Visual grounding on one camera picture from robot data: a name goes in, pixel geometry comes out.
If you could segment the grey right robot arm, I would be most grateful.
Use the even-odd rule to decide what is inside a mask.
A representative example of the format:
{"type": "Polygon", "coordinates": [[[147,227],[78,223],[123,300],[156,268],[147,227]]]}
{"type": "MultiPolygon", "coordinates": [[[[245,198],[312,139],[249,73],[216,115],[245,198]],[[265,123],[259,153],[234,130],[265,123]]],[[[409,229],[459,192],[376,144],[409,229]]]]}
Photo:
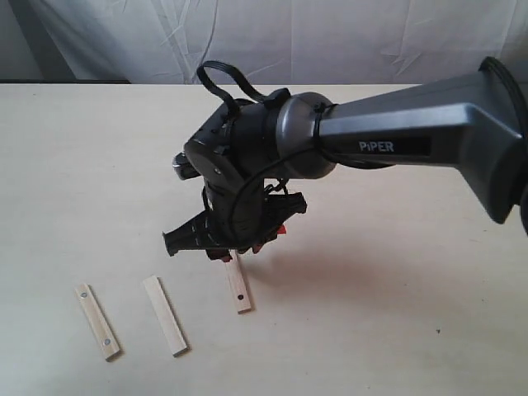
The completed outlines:
{"type": "Polygon", "coordinates": [[[172,161],[182,180],[201,177],[204,209],[163,236],[167,253],[201,250],[228,262],[259,251],[307,209],[292,179],[337,165],[457,169],[488,216],[527,216],[527,72],[488,56],[476,73],[336,104],[316,92],[259,92],[231,64],[196,70],[220,106],[172,161]]]}

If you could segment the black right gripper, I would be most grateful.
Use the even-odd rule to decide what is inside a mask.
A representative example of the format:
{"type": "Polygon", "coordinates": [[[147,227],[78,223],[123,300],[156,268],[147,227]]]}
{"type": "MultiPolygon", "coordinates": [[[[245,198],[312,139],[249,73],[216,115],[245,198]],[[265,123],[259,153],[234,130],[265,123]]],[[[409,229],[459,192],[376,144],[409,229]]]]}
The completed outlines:
{"type": "Polygon", "coordinates": [[[221,105],[184,144],[182,152],[204,180],[204,209],[163,235],[173,256],[203,250],[211,261],[231,261],[231,251],[259,253],[286,234],[284,222],[307,203],[289,193],[288,172],[276,146],[278,109],[238,100],[230,115],[221,105]]]}

